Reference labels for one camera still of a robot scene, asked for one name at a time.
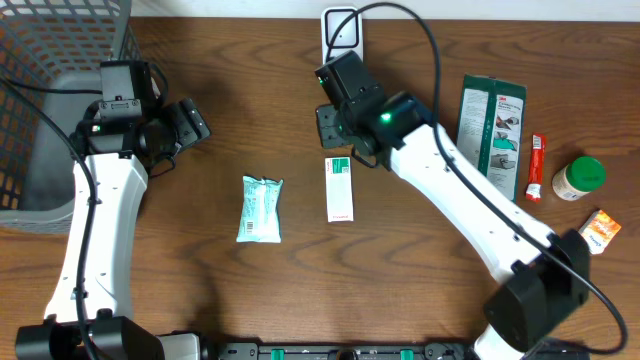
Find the white green carton box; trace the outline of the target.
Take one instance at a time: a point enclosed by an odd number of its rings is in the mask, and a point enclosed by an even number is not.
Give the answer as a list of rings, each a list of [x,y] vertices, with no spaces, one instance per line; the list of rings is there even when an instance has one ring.
[[[328,221],[353,221],[354,204],[350,158],[326,158],[324,167]]]

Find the light teal wipes packet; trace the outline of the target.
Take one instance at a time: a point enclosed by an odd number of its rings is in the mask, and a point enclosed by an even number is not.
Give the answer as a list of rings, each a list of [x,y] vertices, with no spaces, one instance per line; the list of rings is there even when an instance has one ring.
[[[284,181],[243,177],[243,208],[237,242],[280,243],[278,201]]]

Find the green white package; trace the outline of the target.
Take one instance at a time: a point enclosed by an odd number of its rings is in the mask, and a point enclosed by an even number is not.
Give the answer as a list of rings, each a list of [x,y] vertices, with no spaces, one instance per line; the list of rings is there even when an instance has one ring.
[[[456,146],[506,198],[517,197],[527,88],[465,75]]]

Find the orange red stick sachet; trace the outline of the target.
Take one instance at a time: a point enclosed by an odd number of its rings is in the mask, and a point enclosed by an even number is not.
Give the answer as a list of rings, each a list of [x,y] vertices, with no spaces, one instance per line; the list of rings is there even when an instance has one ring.
[[[539,133],[533,133],[528,185],[525,197],[535,203],[538,203],[542,197],[541,189],[544,178],[545,152],[546,137]]]

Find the green lid jar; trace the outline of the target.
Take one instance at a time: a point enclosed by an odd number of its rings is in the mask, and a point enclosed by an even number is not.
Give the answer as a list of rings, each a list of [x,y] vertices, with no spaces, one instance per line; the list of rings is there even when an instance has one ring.
[[[553,176],[552,189],[562,200],[576,201],[599,189],[606,177],[606,170],[599,160],[582,156]]]

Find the orange small box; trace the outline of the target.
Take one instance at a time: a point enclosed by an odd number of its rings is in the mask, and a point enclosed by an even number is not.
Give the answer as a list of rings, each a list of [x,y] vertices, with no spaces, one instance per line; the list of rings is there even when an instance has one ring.
[[[592,255],[604,252],[621,225],[603,210],[595,211],[580,228],[579,233],[588,245]]]

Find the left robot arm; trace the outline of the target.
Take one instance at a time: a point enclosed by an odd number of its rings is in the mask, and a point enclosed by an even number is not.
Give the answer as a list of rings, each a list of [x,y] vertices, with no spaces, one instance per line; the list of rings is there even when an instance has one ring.
[[[168,105],[155,91],[160,71],[140,60],[100,65],[101,99],[71,135],[74,209],[60,278],[40,325],[18,329],[20,359],[212,359],[197,332],[154,335],[133,320],[135,226],[151,171],[210,136],[185,98]]]

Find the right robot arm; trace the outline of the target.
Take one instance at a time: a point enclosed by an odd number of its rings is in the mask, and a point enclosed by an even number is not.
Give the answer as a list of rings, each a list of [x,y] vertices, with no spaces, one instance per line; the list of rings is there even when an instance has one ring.
[[[431,111],[407,92],[387,96],[348,51],[315,71],[332,110],[318,112],[326,148],[351,145],[430,200],[478,253],[498,290],[478,359],[525,359],[588,298],[590,253],[574,230],[556,234],[507,199],[456,149]]]

